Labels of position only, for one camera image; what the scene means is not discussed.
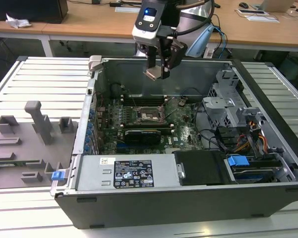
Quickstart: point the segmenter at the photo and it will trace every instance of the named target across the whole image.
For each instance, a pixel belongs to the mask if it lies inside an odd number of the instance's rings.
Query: barcode sticker
[[[113,157],[102,157],[100,158],[100,165],[113,165],[116,161],[116,158]]]

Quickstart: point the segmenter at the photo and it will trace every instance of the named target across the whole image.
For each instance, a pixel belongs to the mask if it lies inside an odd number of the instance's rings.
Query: blue latch
[[[52,173],[52,181],[64,181],[65,180],[65,171],[54,171]]]
[[[243,155],[232,155],[227,161],[230,166],[249,166],[247,157]]]

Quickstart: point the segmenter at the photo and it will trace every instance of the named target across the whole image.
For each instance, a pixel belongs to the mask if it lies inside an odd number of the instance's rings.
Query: metal frame
[[[204,58],[212,58],[214,50],[218,47],[218,43],[208,43],[207,48],[204,53]],[[291,46],[264,46],[264,45],[255,45],[255,44],[232,44],[228,43],[226,48],[232,49],[245,49],[245,50],[263,50],[263,51],[289,51],[289,52],[298,52],[298,47]]]
[[[84,42],[113,42],[113,43],[134,43],[132,38],[116,38],[116,37],[94,37],[94,36],[66,36],[66,35],[52,35],[52,34],[23,34],[12,32],[0,32],[0,37],[3,38],[20,38],[20,39],[35,39],[40,40],[46,57],[53,57],[54,53],[50,46],[50,40],[64,40],[64,41],[84,41]],[[208,43],[206,52],[211,54],[205,54],[204,58],[212,58],[214,49],[218,46],[218,43]],[[247,49],[247,50],[268,50],[268,51],[290,51],[298,52],[298,47],[288,46],[264,46],[256,44],[231,44],[229,43],[227,48],[233,49]]]

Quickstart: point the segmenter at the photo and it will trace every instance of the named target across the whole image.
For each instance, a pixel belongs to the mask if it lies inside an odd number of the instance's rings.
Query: paper
[[[276,18],[269,16],[247,16],[246,18],[250,21],[279,22]]]
[[[19,27],[31,26],[31,24],[28,20],[18,20],[18,19],[8,16],[8,14],[6,14],[5,22],[16,29],[18,29]]]

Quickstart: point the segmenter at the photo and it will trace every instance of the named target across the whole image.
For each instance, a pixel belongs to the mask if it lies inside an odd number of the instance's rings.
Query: wooden desk
[[[109,5],[68,2],[69,11],[62,24],[47,24],[43,34],[132,38],[137,13],[115,12]]]
[[[228,36],[229,48],[298,51],[298,20],[285,13],[274,13],[280,23],[249,21],[234,11],[241,0],[216,0],[221,8],[215,13],[220,17],[222,30]],[[14,29],[0,22],[0,36],[39,39],[46,56],[53,56],[50,40],[91,42],[134,42],[131,32],[137,13],[115,12],[109,5],[87,5],[68,2],[69,12],[62,24],[33,23],[32,27]],[[208,49],[220,41],[219,34],[211,36]]]
[[[240,2],[240,0],[217,0],[221,8],[216,8],[215,13],[220,17],[221,28],[227,34],[230,44],[298,47],[298,20],[293,20],[295,18],[286,13],[275,12],[272,14],[278,17],[280,23],[249,21],[238,16],[234,11],[239,8]],[[217,37],[211,37],[211,42],[218,41]]]

